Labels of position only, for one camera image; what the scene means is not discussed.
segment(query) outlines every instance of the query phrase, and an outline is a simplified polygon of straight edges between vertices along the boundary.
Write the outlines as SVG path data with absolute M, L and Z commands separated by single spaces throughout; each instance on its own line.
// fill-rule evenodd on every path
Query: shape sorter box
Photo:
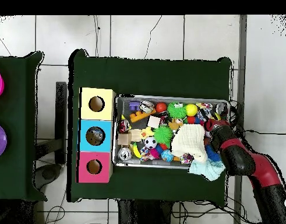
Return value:
M 108 183 L 110 180 L 115 95 L 111 89 L 81 87 L 79 90 L 78 183 Z M 92 161 L 97 161 L 94 165 L 100 167 L 96 173 L 89 169 Z

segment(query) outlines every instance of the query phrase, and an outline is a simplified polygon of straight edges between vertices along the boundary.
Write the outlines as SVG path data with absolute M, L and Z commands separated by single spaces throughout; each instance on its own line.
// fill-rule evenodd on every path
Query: round hole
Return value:
M 91 127 L 86 133 L 87 142 L 93 146 L 99 146 L 105 139 L 105 133 L 103 129 L 99 127 Z
M 94 96 L 89 101 L 89 108 L 92 111 L 99 112 L 102 111 L 104 108 L 104 100 L 99 96 Z
M 99 174 L 103 166 L 99 160 L 91 160 L 87 163 L 87 170 L 91 174 Z

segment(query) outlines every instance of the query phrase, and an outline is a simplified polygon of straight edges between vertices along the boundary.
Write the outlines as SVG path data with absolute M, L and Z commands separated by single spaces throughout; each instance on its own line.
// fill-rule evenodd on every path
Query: dark green cloth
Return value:
M 0 126 L 7 147 L 0 156 L 0 199 L 45 200 L 33 186 L 35 160 L 36 68 L 43 54 L 0 57 L 5 88 L 0 96 Z
M 76 183 L 79 87 L 112 89 L 117 94 L 229 99 L 231 61 L 164 61 L 87 57 L 83 50 L 69 59 L 73 83 L 71 197 L 151 200 L 211 200 L 224 205 L 225 172 L 216 181 L 186 170 L 114 167 L 108 184 Z

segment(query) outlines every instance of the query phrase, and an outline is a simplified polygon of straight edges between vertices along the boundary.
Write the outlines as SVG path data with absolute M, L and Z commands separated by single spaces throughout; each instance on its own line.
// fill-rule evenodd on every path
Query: red ball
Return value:
M 164 102 L 159 102 L 156 105 L 156 112 L 161 113 L 167 110 L 167 105 Z

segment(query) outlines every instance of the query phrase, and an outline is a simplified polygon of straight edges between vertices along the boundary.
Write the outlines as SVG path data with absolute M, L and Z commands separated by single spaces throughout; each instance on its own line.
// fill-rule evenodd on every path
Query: yellow ball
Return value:
M 194 116 L 197 113 L 197 106 L 195 104 L 186 105 L 187 116 Z

